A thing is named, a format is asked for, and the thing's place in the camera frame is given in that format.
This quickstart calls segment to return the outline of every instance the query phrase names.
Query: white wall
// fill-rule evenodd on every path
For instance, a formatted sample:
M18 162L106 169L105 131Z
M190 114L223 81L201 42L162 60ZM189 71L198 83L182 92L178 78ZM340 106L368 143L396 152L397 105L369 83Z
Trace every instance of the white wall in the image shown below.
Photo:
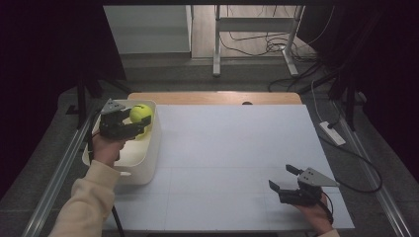
M105 6L120 54L190 52L190 6Z

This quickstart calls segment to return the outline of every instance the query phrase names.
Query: power strip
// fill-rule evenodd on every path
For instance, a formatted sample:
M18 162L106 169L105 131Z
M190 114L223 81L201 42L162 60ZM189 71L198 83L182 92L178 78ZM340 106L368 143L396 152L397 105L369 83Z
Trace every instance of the power strip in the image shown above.
M330 137L330 139L333 140L333 142L337 146L345 144L346 141L342 138L342 136L339 135L339 133L335 130L335 128L327 127L328 124L329 124L329 122L324 121L324 122L321 122L319 125L320 125L321 129L323 129L323 131Z

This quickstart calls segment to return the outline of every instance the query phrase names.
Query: white tabletop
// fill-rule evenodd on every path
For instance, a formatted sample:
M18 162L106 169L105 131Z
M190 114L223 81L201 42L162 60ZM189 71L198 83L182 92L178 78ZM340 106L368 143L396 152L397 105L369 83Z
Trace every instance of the white tabletop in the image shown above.
M157 106L162 128L153 180L117 186L126 230L285 231L310 229L269 188L297 188L286 164L333 179L304 105ZM354 228L337 188L325 188L335 228ZM115 229L112 216L105 229Z

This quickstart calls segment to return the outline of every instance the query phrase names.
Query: black curtain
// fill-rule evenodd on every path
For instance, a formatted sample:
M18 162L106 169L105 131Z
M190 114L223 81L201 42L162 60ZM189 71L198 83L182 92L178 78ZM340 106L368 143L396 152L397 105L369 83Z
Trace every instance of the black curtain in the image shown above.
M419 182L418 9L393 1L369 38L355 72L375 128Z
M1 197L48 128L57 99L81 75L90 95L98 80L126 79L103 7L0 3Z

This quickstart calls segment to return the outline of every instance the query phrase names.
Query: tennis ball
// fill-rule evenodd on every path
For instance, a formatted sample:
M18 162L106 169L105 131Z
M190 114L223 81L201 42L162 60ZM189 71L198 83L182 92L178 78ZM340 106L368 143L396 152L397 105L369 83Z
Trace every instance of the tennis ball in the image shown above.
M153 120L153 110L145 104L136 105L129 112L129 119L132 122L139 122L148 116L151 116L151 120Z

